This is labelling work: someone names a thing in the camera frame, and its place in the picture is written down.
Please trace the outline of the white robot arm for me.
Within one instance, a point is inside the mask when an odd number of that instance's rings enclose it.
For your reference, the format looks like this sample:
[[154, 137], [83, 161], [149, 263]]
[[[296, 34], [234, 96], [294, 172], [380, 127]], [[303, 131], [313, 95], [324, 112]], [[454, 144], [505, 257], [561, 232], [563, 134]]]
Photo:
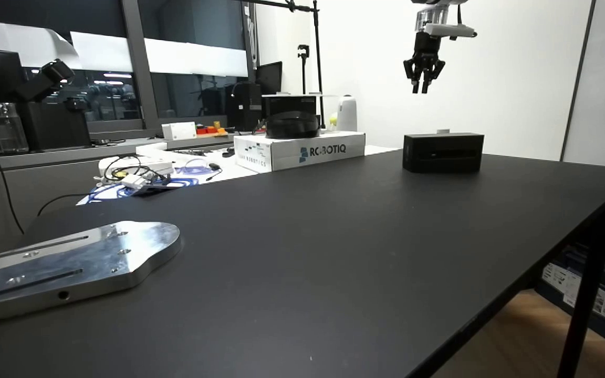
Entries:
[[462, 4], [467, 0], [412, 0], [421, 4], [416, 12], [415, 52], [404, 61], [412, 93], [427, 95], [442, 75], [446, 63], [439, 58], [442, 40], [476, 37], [478, 31], [462, 22]]

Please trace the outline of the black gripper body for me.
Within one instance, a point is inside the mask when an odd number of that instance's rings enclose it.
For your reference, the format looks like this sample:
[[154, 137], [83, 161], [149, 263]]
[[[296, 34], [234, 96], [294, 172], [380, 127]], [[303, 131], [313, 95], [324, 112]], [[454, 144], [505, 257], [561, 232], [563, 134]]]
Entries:
[[415, 61], [422, 67], [436, 67], [439, 63], [442, 40], [427, 31], [416, 34]]

